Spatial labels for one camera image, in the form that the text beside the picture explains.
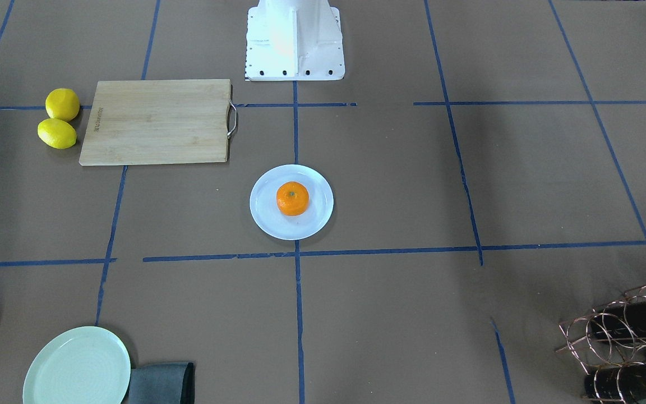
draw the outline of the wine bottle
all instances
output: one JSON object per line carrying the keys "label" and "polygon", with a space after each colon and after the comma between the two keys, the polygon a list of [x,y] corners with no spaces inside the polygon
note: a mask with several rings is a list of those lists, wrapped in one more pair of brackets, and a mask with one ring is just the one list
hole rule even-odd
{"label": "wine bottle", "polygon": [[630,340],[633,337],[646,339],[646,301],[634,304],[608,307],[592,320],[592,335],[601,341],[607,340],[607,335],[612,339]]}
{"label": "wine bottle", "polygon": [[598,370],[596,382],[595,374],[585,377],[585,391],[592,399],[622,399],[627,404],[646,404],[646,365]]}

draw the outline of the cutting board handle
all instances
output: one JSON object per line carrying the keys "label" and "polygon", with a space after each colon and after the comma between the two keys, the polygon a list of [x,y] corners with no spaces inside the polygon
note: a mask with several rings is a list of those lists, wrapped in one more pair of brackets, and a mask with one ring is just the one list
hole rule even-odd
{"label": "cutting board handle", "polygon": [[238,128],[238,110],[236,109],[236,106],[233,105],[233,102],[231,102],[231,100],[228,100],[228,104],[231,105],[231,108],[233,108],[233,128],[230,128],[230,130],[228,130],[228,138],[230,139]]}

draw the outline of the yellow lemon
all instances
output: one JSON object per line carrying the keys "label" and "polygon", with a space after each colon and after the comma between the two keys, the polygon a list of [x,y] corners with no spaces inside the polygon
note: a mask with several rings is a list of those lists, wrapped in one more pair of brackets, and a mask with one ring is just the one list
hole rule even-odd
{"label": "yellow lemon", "polygon": [[36,131],[39,138],[52,148],[67,149],[76,143],[76,130],[73,126],[56,118],[41,121]]}
{"label": "yellow lemon", "polygon": [[53,90],[44,105],[50,118],[69,122],[79,115],[79,97],[72,89]]}

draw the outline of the plate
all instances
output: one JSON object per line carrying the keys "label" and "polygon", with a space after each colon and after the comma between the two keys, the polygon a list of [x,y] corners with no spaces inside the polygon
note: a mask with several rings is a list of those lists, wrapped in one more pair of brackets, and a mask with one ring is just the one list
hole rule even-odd
{"label": "plate", "polygon": [[[286,182],[300,182],[308,190],[308,209],[289,217],[278,209],[276,192]],[[286,164],[263,174],[251,190],[251,215],[261,230],[281,240],[300,240],[325,226],[333,213],[333,190],[315,169]]]}
{"label": "plate", "polygon": [[62,333],[39,351],[26,373],[24,404],[120,404],[131,361],[121,340],[101,327]]}

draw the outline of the cutting board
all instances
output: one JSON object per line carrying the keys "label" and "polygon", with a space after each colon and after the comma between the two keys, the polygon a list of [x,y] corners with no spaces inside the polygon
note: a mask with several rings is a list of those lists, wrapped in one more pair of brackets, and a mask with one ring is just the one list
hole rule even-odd
{"label": "cutting board", "polygon": [[79,163],[225,162],[230,97],[228,79],[100,81]]}

